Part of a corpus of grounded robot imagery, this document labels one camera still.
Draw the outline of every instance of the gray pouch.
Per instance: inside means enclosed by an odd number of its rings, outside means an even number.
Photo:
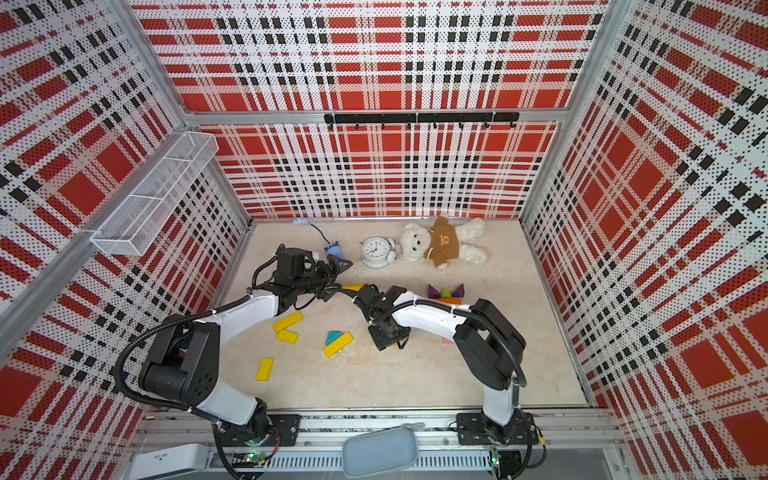
[[[347,439],[341,455],[344,475],[363,478],[408,468],[416,462],[419,447],[409,426],[402,426]]]

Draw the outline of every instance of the white alarm clock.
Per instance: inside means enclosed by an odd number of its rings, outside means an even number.
[[[362,262],[368,268],[383,268],[396,258],[395,241],[391,238],[373,237],[362,244]]]

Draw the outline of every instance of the bear face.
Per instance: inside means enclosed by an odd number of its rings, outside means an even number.
[[[400,237],[403,258],[409,262],[418,262],[424,257],[431,242],[429,230],[415,223],[408,223]]]

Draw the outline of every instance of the beige floor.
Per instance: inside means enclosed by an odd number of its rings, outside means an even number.
[[[339,240],[345,255],[356,261],[339,277],[342,283],[374,283],[380,290],[404,286],[426,296],[426,285],[454,288],[464,283],[466,303],[492,301],[520,331],[528,346],[521,364],[528,387],[524,406],[584,406],[581,391],[530,250],[517,221],[489,221],[483,238],[473,243],[488,251],[488,265],[471,266],[452,260],[447,271],[430,261],[398,260],[381,270],[359,259],[361,241],[374,236],[399,238],[404,222],[340,221],[318,223],[326,236]],[[242,296],[253,271],[268,260],[280,243],[322,252],[324,242],[312,227],[262,223],[251,238],[227,300]],[[265,280],[269,272],[262,273]],[[300,298],[303,304],[309,297]],[[279,318],[290,315],[293,309]],[[469,372],[455,345],[414,329],[403,350],[378,351],[367,323],[349,298],[334,296],[302,311],[304,321],[290,330],[299,333],[296,345],[275,339],[272,323],[262,322],[227,343],[221,352],[222,377],[244,392],[264,399],[271,409],[466,407],[482,404],[482,384]],[[350,332],[354,341],[327,359],[322,352],[330,330]],[[261,359],[274,358],[268,382],[257,382]]]

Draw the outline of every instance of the clock face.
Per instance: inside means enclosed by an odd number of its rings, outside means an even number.
[[[385,257],[389,253],[389,243],[381,238],[372,238],[362,246],[362,253],[371,258]]]

